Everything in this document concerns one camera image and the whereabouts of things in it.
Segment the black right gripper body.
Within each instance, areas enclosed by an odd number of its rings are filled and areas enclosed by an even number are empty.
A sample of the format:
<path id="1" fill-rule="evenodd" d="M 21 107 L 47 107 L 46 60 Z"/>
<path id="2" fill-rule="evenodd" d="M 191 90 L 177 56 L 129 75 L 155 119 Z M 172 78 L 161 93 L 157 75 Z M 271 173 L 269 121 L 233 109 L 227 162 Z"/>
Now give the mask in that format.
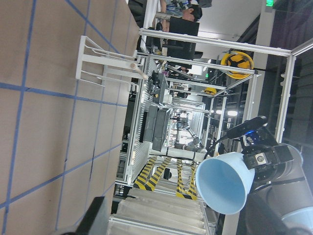
<path id="1" fill-rule="evenodd" d="M 244 143 L 244 139 L 246 139 L 246 145 L 243 145 L 243 150 L 250 145 L 286 145 L 293 156 L 293 161 L 291 162 L 253 168 L 253 170 L 255 170 L 253 179 L 254 190 L 264 185 L 287 185 L 305 181 L 302 168 L 303 157 L 297 148 L 286 143 L 278 143 L 265 127 L 243 135 L 241 137 L 241 143 Z"/>

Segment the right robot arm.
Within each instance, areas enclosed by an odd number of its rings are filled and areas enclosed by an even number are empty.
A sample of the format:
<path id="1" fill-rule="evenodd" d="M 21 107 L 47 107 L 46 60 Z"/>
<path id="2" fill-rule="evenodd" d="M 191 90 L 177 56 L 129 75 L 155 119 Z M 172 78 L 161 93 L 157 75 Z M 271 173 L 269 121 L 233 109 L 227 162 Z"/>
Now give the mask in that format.
<path id="1" fill-rule="evenodd" d="M 245 208 L 249 235 L 311 235 L 313 195 L 303 157 L 262 127 L 246 134 L 244 163 L 255 171 Z"/>

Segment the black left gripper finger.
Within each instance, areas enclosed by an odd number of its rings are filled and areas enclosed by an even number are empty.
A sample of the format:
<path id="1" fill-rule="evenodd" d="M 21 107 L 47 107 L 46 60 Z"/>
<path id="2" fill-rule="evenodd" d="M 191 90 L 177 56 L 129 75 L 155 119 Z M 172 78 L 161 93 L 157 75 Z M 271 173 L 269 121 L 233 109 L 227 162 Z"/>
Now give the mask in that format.
<path id="1" fill-rule="evenodd" d="M 95 197 L 74 234 L 105 235 L 108 227 L 106 209 L 105 196 Z"/>

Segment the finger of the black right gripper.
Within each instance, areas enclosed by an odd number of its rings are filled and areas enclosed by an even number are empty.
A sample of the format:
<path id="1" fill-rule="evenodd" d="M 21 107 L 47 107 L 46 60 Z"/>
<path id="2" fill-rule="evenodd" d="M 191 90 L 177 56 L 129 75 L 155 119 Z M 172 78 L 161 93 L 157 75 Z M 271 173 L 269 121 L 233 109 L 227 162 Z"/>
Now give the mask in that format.
<path id="1" fill-rule="evenodd" d="M 242 154 L 248 169 L 293 161 L 293 156 L 286 145 L 250 145 L 242 151 Z"/>

